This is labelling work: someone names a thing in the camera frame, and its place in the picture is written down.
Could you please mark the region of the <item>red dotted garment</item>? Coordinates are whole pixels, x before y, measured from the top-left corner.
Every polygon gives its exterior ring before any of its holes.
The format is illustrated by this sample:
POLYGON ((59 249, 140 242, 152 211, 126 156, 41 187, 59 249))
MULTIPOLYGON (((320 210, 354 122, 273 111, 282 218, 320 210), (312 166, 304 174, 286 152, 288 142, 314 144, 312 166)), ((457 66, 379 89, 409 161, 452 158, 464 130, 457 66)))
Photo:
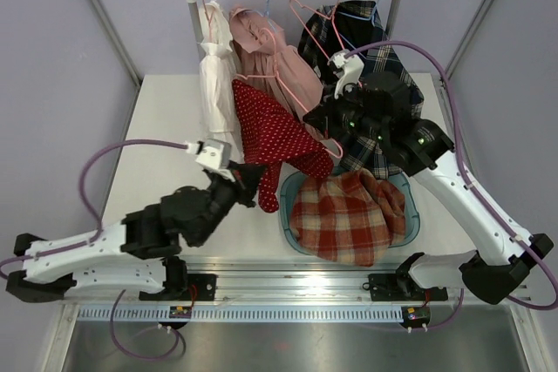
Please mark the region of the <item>red dotted garment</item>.
POLYGON ((258 205, 274 213, 279 209, 276 190, 284 163, 312 178, 325 179, 333 161, 326 147, 267 93, 238 79, 232 89, 244 161, 266 167, 258 186, 258 205))

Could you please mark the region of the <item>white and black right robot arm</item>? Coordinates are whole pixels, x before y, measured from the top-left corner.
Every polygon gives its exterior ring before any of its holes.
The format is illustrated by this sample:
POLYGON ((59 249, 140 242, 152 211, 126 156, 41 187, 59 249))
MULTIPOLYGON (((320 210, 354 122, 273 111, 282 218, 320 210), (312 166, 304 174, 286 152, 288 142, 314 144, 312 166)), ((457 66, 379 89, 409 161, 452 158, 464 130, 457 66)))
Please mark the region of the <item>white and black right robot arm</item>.
POLYGON ((389 162, 428 190, 475 245, 462 254, 415 253, 396 271, 393 283, 406 299, 433 287, 469 290, 496 305, 510 298, 530 271, 552 250, 544 233, 512 224, 505 211, 483 194, 457 148, 435 122, 412 114, 412 89, 390 72, 363 81, 328 86, 305 123, 327 138, 349 133, 378 142, 389 162))

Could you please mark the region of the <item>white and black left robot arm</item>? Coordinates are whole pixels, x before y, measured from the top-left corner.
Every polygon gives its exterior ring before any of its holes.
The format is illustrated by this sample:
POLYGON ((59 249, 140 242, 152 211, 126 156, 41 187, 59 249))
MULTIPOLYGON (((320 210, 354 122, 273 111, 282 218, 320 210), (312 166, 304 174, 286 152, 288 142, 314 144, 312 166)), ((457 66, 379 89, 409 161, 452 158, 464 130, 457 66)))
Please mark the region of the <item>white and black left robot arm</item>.
POLYGON ((142 301, 185 299, 192 286, 182 248, 204 246, 235 205, 255 206, 266 169, 231 162, 223 174, 207 173, 207 188, 183 186, 101 233, 64 240, 20 234, 14 254, 23 265, 8 274, 5 289, 28 303, 121 290, 142 301))

